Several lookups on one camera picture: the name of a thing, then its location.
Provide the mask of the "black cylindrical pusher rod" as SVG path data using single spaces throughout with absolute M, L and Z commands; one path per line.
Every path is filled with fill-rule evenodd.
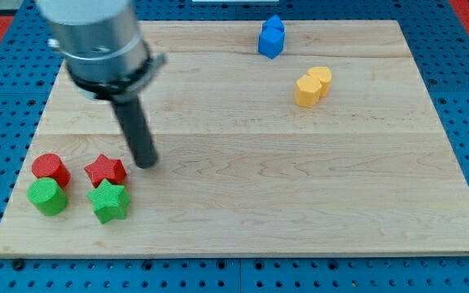
M 158 154 L 139 99 L 112 101 L 112 109 L 136 166 L 146 169 L 156 165 Z

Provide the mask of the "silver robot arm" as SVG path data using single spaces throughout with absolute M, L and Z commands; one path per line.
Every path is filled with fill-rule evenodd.
M 158 154 L 139 93 L 165 65 L 144 40 L 130 0 L 37 0 L 50 25 L 49 47 L 64 57 L 75 85 L 105 100 L 139 168 L 156 165 Z

